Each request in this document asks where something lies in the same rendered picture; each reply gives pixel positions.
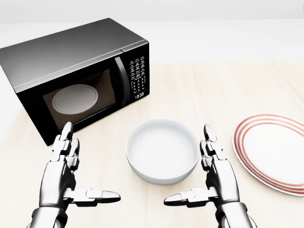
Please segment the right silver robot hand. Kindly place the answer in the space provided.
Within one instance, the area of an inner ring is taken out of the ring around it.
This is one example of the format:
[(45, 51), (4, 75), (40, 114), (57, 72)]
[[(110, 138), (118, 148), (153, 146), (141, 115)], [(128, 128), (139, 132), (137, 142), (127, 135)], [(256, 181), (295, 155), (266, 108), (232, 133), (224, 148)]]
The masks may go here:
[(200, 152), (202, 168), (207, 172), (207, 187), (170, 195), (164, 199), (164, 205), (194, 208), (203, 207), (212, 201), (219, 207), (224, 203), (239, 201), (238, 184), (232, 166), (209, 124), (204, 125), (204, 136), (200, 142)]

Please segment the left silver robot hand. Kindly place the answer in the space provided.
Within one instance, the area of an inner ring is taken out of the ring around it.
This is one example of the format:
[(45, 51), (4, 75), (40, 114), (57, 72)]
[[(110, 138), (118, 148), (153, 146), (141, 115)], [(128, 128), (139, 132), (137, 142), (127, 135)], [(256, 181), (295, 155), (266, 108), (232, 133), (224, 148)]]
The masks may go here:
[(52, 146), (51, 160), (46, 165), (41, 182), (40, 206), (66, 210), (69, 204), (76, 204), (78, 207), (95, 207), (98, 203), (113, 203), (121, 200), (116, 192), (92, 190), (89, 187), (75, 188), (74, 172), (79, 166), (79, 149), (79, 140), (73, 138), (73, 124), (67, 122)]

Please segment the white plate with red rings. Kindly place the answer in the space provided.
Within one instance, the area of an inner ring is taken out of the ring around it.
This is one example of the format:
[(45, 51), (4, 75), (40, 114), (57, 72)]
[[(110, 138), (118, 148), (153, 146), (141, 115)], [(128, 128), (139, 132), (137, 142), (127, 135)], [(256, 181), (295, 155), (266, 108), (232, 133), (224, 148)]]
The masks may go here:
[(232, 134), (239, 162), (265, 185), (304, 197), (304, 123), (278, 114), (242, 120)]

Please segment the white bowl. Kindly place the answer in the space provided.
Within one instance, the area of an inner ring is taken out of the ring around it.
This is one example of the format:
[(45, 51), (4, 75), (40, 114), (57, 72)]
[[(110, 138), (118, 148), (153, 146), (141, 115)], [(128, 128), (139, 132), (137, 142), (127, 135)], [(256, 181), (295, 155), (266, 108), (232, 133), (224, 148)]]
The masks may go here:
[(151, 119), (128, 136), (126, 157), (146, 182), (172, 185), (184, 180), (199, 160), (198, 141), (185, 125), (171, 119)]

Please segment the white microwave turntable plate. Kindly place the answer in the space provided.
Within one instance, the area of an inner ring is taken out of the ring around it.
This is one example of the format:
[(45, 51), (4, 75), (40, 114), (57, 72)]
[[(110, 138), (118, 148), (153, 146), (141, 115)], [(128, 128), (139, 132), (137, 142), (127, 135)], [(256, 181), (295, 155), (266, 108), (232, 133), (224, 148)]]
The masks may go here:
[(70, 85), (58, 91), (53, 99), (53, 108), (61, 114), (73, 115), (92, 108), (98, 100), (98, 92), (90, 85)]

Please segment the black microwave oven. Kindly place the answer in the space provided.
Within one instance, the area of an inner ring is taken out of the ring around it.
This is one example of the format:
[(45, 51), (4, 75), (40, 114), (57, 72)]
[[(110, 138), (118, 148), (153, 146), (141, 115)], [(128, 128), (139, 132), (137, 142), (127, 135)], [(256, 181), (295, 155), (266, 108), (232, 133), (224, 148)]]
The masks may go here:
[[(66, 122), (78, 131), (150, 92), (149, 42), (109, 18), (0, 48), (0, 66), (47, 145)], [(95, 88), (97, 102), (58, 113), (54, 95), (76, 84)]]

